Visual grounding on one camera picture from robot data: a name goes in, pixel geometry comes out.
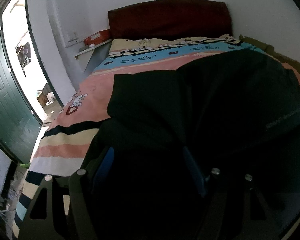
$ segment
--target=doorway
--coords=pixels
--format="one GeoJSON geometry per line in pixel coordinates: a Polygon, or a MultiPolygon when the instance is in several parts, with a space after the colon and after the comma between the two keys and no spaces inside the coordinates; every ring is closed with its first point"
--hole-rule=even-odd
{"type": "Polygon", "coordinates": [[[29,163],[40,128],[9,71],[0,33],[0,147],[14,161],[29,163]]]}
{"type": "Polygon", "coordinates": [[[38,62],[26,18],[25,0],[11,0],[2,13],[3,43],[11,72],[41,124],[50,123],[61,106],[38,62]]]}

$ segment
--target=blue stripe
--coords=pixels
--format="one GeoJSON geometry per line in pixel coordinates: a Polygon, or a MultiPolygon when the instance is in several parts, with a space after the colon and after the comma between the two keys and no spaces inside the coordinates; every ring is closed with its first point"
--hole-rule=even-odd
{"type": "Polygon", "coordinates": [[[94,175],[92,194],[97,193],[100,187],[102,186],[102,184],[104,183],[104,181],[106,180],[106,177],[109,174],[113,161],[114,161],[114,149],[110,147],[108,152],[106,153],[106,156],[103,158],[96,174],[94,175]]]}
{"type": "Polygon", "coordinates": [[[45,175],[46,174],[42,174],[34,171],[28,171],[26,181],[39,186],[45,175]]]}
{"type": "Polygon", "coordinates": [[[111,58],[110,56],[107,57],[99,66],[97,66],[94,69],[94,71],[101,70],[101,69],[112,69],[112,68],[121,67],[125,65],[128,66],[133,64],[154,62],[157,60],[179,57],[194,52],[210,52],[210,51],[227,52],[227,51],[233,51],[239,49],[251,49],[251,50],[264,53],[264,51],[262,51],[261,49],[245,42],[241,43],[240,46],[231,45],[225,42],[199,43],[196,45],[184,45],[181,48],[171,48],[165,50],[151,51],[145,54],[139,54],[134,56],[125,55],[123,57],[117,57],[117,58],[111,58]]]}
{"type": "Polygon", "coordinates": [[[25,215],[26,215],[27,209],[20,203],[17,203],[17,214],[18,217],[23,221],[25,215]]]}
{"type": "Polygon", "coordinates": [[[28,208],[31,202],[31,199],[24,194],[21,194],[19,202],[25,207],[28,208]]]}

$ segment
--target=cardboard box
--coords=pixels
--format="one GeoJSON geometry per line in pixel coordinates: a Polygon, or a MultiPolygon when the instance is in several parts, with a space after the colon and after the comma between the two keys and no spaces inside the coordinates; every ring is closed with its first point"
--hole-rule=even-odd
{"type": "Polygon", "coordinates": [[[40,105],[42,106],[42,108],[44,108],[46,106],[46,103],[48,102],[48,98],[47,96],[45,96],[43,94],[43,92],[41,92],[38,96],[37,96],[37,100],[40,103],[40,105]]]}
{"type": "Polygon", "coordinates": [[[103,43],[104,41],[109,40],[110,38],[111,38],[110,30],[109,29],[103,30],[103,31],[100,31],[100,32],[97,32],[97,33],[91,35],[88,38],[85,38],[84,44],[85,45],[90,45],[90,44],[97,45],[97,44],[103,43]]]}

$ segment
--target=blue plastic part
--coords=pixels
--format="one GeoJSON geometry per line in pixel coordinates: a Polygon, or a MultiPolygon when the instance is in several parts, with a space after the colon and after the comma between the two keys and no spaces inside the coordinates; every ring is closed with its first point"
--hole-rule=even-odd
{"type": "Polygon", "coordinates": [[[114,161],[114,149],[109,148],[93,178],[92,194],[96,193],[109,174],[114,161]]]}
{"type": "Polygon", "coordinates": [[[195,162],[187,147],[183,147],[183,158],[186,162],[186,166],[191,174],[198,193],[204,197],[207,194],[206,178],[203,176],[199,166],[195,162]]]}

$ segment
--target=electrical outlet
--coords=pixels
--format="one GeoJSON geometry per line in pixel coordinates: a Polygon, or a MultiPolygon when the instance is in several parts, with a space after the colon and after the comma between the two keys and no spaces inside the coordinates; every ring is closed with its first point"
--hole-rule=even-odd
{"type": "Polygon", "coordinates": [[[76,31],[67,32],[68,42],[75,41],[78,39],[78,35],[76,31]]]}

